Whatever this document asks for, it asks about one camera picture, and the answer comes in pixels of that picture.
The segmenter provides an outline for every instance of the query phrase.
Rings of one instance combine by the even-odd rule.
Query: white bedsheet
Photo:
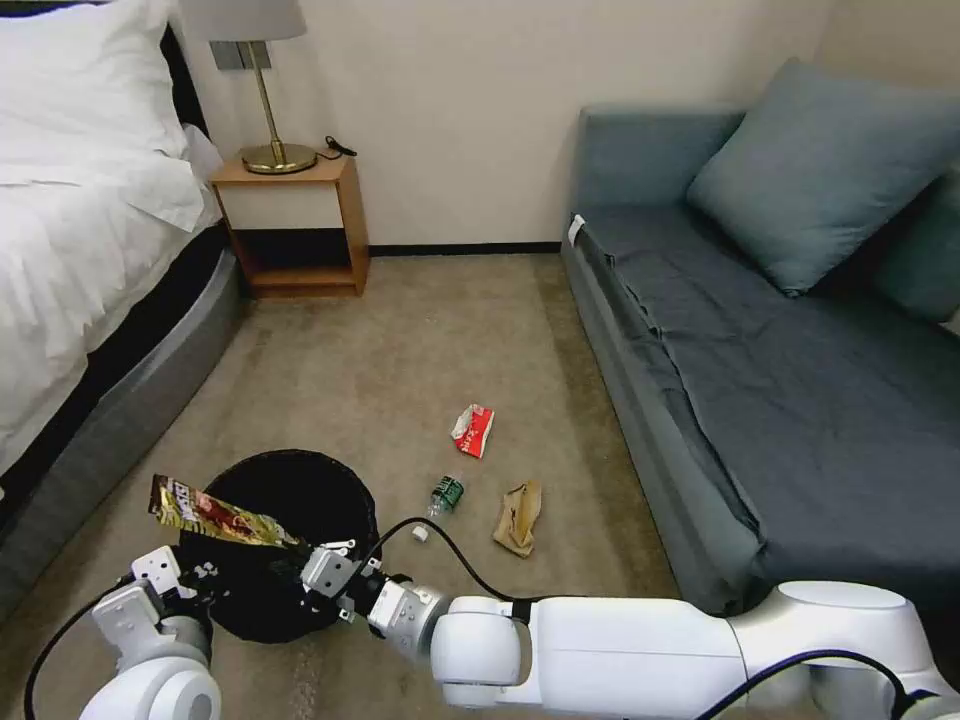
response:
[[[95,350],[219,219],[187,161],[98,148],[86,166],[0,143],[0,474]]]

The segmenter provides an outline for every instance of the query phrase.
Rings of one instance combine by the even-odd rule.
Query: red wrapper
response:
[[[460,452],[482,458],[487,447],[487,436],[493,427],[493,410],[473,404],[457,418],[450,437]]]

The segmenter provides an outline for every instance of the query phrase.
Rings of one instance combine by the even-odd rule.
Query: black trash can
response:
[[[356,540],[350,553],[355,559],[364,557],[379,539],[370,492],[350,468],[322,453],[276,450],[254,455],[217,476],[206,492],[270,515],[311,545]],[[209,560],[217,567],[229,595],[216,600],[210,617],[243,640],[289,642],[337,619],[334,603],[316,613],[300,605],[304,591],[288,551],[189,532],[180,533],[180,547],[191,562]]]

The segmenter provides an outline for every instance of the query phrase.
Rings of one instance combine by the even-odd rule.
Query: gray sofa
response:
[[[742,117],[586,108],[562,250],[680,590],[714,614],[801,578],[955,606],[960,338],[855,273],[787,298],[687,206]]]

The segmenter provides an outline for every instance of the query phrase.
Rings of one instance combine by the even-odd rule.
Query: beige carpet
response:
[[[482,461],[458,453],[448,434],[471,402],[497,413]],[[20,716],[29,662],[71,610],[131,559],[175,540],[145,514],[154,472],[204,485],[241,458],[284,447],[352,467],[376,498],[381,529],[421,513],[440,475],[460,474],[466,495],[449,529],[505,591],[675,596],[560,259],[381,259],[361,299],[251,309],[190,405],[0,629],[0,716]],[[490,533],[500,496],[534,477],[543,514],[536,549],[521,560]],[[436,540],[423,546],[402,533],[385,559],[452,594],[477,592]],[[112,661],[96,631],[77,626],[41,677],[41,720],[76,718]],[[407,664],[360,625],[283,646],[218,631],[213,664],[229,720],[478,717],[444,706],[428,667]]]

